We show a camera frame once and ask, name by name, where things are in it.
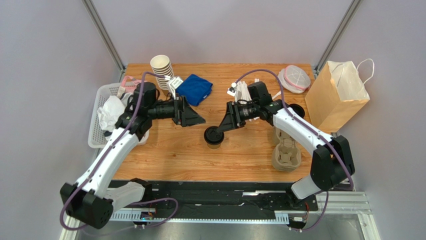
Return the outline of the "single brown paper cup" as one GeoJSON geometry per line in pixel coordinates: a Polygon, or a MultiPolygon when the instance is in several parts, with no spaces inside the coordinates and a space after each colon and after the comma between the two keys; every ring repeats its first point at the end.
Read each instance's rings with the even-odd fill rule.
{"type": "Polygon", "coordinates": [[[218,149],[221,146],[222,142],[223,140],[206,140],[207,146],[212,150],[218,149]]]}

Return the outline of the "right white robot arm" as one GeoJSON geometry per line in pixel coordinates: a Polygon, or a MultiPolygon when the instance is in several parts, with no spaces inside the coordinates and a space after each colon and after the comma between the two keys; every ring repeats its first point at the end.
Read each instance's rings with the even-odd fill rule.
{"type": "Polygon", "coordinates": [[[273,100],[267,86],[255,82],[248,86],[251,100],[229,101],[217,131],[227,132],[245,126],[255,117],[289,134],[312,156],[309,175],[294,182],[288,192],[303,200],[319,192],[327,192],[343,180],[351,180],[355,166],[349,141],[342,135],[333,137],[300,117],[282,100],[273,100]]]}

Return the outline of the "black cup lid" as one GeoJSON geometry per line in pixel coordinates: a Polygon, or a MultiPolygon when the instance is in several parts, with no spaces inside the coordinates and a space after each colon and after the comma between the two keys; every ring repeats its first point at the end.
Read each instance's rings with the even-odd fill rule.
{"type": "Polygon", "coordinates": [[[206,140],[211,140],[211,141],[224,140],[225,134],[223,132],[217,132],[217,126],[210,126],[205,129],[203,133],[203,137],[205,142],[206,140]]]}

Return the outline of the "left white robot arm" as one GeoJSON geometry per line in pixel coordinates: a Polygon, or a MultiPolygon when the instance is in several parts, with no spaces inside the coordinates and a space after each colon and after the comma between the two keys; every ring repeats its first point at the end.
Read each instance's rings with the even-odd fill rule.
{"type": "Polygon", "coordinates": [[[65,224],[64,215],[79,220],[85,226],[101,229],[116,211],[138,203],[149,205],[153,202],[152,184],[139,178],[108,189],[120,165],[152,127],[153,120],[171,119],[181,127],[206,122],[192,109],[185,96],[160,100],[159,93],[154,83],[139,83],[100,155],[75,183],[65,183],[61,187],[63,207],[59,220],[63,228],[73,229],[65,224]]]}

